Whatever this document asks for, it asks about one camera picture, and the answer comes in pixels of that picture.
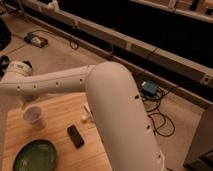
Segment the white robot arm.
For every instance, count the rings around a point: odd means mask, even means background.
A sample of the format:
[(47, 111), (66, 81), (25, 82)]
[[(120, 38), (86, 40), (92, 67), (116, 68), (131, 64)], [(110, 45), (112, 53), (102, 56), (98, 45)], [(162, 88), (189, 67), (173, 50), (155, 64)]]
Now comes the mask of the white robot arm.
[(25, 63), (9, 64), (0, 94), (31, 101), (42, 94), (84, 92), (113, 171), (166, 171), (136, 82), (117, 62), (33, 76)]

